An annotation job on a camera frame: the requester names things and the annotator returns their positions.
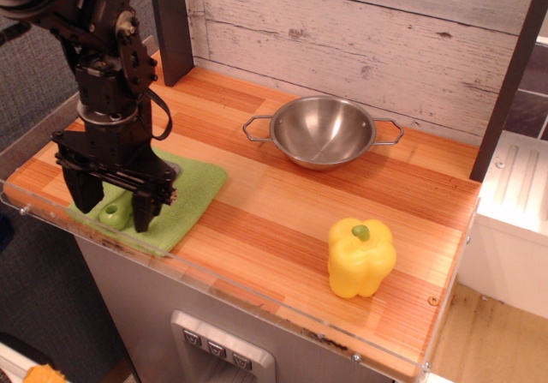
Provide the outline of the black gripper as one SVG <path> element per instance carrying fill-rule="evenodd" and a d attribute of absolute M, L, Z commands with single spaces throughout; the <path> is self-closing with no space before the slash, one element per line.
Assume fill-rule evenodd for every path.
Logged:
<path fill-rule="evenodd" d="M 79 103 L 85 130 L 59 130 L 51 139 L 58 146 L 57 163 L 63 168 L 64 181 L 75 206 L 89 213 L 103 198 L 103 182 L 118 171 L 146 174 L 158 170 L 161 159 L 152 150 L 152 103 L 140 99 L 124 117 L 105 115 Z M 140 188 L 132 196 L 134 229 L 146 232 L 160 214 L 162 194 Z"/>

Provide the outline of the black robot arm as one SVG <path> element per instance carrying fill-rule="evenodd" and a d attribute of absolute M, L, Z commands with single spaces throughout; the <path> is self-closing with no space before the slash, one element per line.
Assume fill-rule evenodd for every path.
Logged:
<path fill-rule="evenodd" d="M 130 1 L 1 0 L 1 14 L 12 20 L 3 42 L 42 27 L 60 42 L 74 74 L 85 128 L 51 138 L 75 205 L 90 212 L 105 183 L 126 189 L 134 228 L 146 231 L 176 197 L 176 170 L 152 150 L 152 106 L 162 104 L 150 88 L 157 63 L 141 41 Z"/>

